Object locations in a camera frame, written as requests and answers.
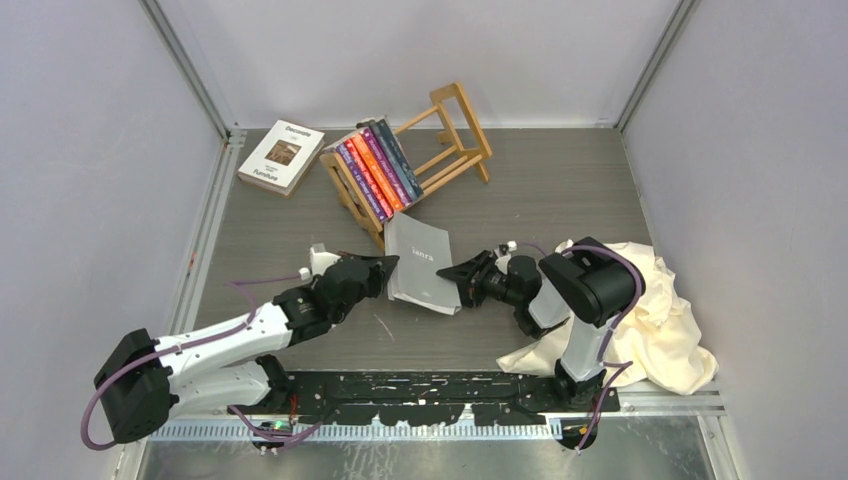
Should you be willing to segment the stack of grey magazines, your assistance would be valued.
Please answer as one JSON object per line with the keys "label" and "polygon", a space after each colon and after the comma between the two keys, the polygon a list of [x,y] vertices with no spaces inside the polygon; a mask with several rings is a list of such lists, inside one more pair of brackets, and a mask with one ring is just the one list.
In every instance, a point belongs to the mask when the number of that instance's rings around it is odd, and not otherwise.
{"label": "stack of grey magazines", "polygon": [[385,254],[399,257],[388,283],[388,298],[424,307],[444,315],[461,309],[456,285],[437,275],[453,265],[450,237],[397,212],[384,227]]}

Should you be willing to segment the red Treehouse book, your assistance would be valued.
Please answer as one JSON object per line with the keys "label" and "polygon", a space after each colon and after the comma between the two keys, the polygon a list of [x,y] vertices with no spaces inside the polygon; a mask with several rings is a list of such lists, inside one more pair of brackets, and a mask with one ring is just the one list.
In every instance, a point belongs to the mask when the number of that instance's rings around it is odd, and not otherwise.
{"label": "red Treehouse book", "polygon": [[383,196],[379,186],[371,175],[367,165],[365,164],[362,156],[360,155],[357,147],[355,146],[352,139],[347,139],[345,141],[345,146],[348,152],[353,157],[357,168],[359,169],[361,176],[366,182],[368,187],[369,194],[368,196],[372,199],[372,207],[374,209],[375,214],[378,217],[378,221],[380,223],[385,223],[393,214],[393,209],[388,203],[388,201]]}

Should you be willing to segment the floral Louisa May Alcott book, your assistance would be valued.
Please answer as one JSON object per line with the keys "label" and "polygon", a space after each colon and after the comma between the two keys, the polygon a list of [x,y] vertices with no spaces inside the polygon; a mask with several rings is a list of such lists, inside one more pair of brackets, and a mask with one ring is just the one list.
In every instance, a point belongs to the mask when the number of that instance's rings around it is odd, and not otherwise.
{"label": "floral Louisa May Alcott book", "polygon": [[418,181],[415,177],[415,174],[413,173],[413,170],[412,170],[410,164],[408,163],[407,157],[404,154],[403,149],[401,148],[399,141],[397,140],[395,134],[392,132],[392,129],[390,128],[387,120],[385,118],[381,118],[381,119],[378,119],[378,120],[375,120],[375,121],[377,122],[378,126],[381,128],[382,133],[388,137],[390,145],[394,148],[395,154],[399,157],[399,163],[401,165],[402,171],[406,175],[406,177],[408,178],[409,183],[411,184],[413,191],[414,191],[414,194],[415,194],[415,200],[412,203],[412,204],[414,204],[419,199],[419,197],[421,196],[423,191],[422,191],[422,189],[421,189],[421,187],[420,187],[420,185],[419,185],[419,183],[418,183]]}

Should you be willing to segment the magenta paperback book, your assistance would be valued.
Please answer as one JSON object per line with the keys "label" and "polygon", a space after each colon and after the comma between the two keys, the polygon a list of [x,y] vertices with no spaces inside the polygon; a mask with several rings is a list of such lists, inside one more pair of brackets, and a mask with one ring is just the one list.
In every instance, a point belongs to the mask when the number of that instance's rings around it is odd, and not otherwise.
{"label": "magenta paperback book", "polygon": [[405,196],[398,192],[391,180],[388,160],[379,147],[376,135],[369,127],[362,127],[354,138],[354,144],[391,209],[403,211],[406,207]]}

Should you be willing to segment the orange 78-Storey Treehouse book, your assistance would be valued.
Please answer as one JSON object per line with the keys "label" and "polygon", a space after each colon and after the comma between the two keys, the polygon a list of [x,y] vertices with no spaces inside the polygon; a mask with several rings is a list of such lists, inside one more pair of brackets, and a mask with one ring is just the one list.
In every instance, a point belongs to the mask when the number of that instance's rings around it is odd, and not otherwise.
{"label": "orange 78-Storey Treehouse book", "polygon": [[357,147],[371,175],[379,186],[383,196],[392,207],[393,213],[395,211],[400,211],[403,208],[403,204],[399,196],[395,192],[394,188],[389,183],[389,180],[385,175],[383,169],[379,166],[376,157],[368,146],[366,140],[364,139],[364,136],[361,133],[355,133],[351,137],[351,139]]}

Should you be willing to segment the blue Nineteen Eighty-Four book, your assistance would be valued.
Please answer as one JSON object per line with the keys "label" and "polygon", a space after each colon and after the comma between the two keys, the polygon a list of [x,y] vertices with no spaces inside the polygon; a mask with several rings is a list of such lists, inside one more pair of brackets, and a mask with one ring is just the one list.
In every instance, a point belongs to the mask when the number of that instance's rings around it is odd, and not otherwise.
{"label": "blue Nineteen Eighty-Four book", "polygon": [[401,190],[401,199],[404,202],[405,206],[408,206],[413,203],[415,200],[415,194],[411,184],[409,183],[408,178],[403,173],[401,165],[399,163],[399,157],[395,154],[394,148],[390,145],[388,137],[382,133],[381,128],[378,126],[377,122],[374,119],[369,119],[367,121],[367,125],[375,136],[376,140],[379,142],[382,151],[384,152],[384,156],[391,166],[392,171],[394,172],[394,178],[396,179],[396,183],[402,188]]}

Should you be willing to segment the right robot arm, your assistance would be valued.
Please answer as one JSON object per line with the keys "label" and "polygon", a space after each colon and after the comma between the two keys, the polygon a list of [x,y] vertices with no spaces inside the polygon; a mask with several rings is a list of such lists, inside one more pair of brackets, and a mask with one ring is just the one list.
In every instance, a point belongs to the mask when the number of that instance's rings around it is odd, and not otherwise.
{"label": "right robot arm", "polygon": [[511,306],[520,330],[532,338],[570,325],[552,387],[558,403],[571,411],[582,409],[603,386],[614,330],[647,290],[632,262],[592,237],[539,260],[503,244],[437,274],[455,283],[464,307],[488,298]]}

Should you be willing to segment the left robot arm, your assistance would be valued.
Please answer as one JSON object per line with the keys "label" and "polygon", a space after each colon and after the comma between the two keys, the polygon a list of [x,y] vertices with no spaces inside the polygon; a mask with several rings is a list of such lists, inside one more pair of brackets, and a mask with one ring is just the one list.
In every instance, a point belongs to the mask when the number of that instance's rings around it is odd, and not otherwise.
{"label": "left robot arm", "polygon": [[310,249],[302,285],[247,313],[188,333],[153,338],[144,328],[119,341],[94,378],[80,435],[92,450],[128,444],[180,415],[225,407],[285,409],[292,388],[270,353],[304,343],[342,323],[365,298],[378,297],[397,255]]}

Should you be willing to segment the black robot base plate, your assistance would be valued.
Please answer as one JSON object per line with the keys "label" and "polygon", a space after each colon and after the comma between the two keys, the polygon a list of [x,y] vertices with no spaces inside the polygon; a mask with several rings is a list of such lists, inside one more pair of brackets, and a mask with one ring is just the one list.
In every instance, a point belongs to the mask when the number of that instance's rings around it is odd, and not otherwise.
{"label": "black robot base plate", "polygon": [[590,413],[596,395],[566,399],[552,378],[499,371],[291,371],[271,355],[269,394],[240,406],[245,414],[278,414],[312,424],[452,425],[470,410],[477,426],[540,425],[546,415]]}

